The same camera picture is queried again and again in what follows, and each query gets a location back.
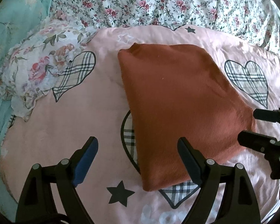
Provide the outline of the rust orange knit sweater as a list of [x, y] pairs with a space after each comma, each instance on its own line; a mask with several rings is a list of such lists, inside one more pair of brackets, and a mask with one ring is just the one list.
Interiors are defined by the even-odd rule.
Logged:
[[206, 50], [135, 43], [118, 60], [145, 191], [189, 180], [177, 150], [181, 137], [219, 164], [243, 150], [237, 136], [255, 129], [252, 108]]

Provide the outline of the small floral white quilt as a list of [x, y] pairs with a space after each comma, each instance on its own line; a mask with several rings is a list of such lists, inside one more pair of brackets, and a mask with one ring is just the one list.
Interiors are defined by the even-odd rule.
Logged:
[[280, 56], [280, 16], [271, 0], [52, 0], [51, 10], [94, 28], [191, 24], [232, 34]]

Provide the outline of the pink heart-print bed sheet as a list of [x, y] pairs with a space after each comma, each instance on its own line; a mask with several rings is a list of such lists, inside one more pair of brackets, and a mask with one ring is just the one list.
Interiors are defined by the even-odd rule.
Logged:
[[41, 99], [30, 119], [16, 119], [1, 148], [0, 171], [19, 199], [34, 163], [48, 166], [70, 157], [90, 136], [99, 150], [77, 191], [95, 223], [181, 223], [197, 191], [191, 183], [146, 192], [136, 170], [132, 119], [117, 54], [137, 44], [196, 45], [211, 55], [244, 102], [280, 107], [280, 58], [245, 41], [197, 26], [171, 30], [139, 26], [100, 30], [75, 58], [83, 81]]

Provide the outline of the large rose print pillow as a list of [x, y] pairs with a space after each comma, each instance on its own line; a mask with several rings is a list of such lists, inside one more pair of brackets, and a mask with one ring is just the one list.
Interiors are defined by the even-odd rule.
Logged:
[[58, 10], [9, 49], [0, 67], [0, 98], [11, 102], [15, 116], [30, 118], [37, 101], [55, 86], [96, 31]]

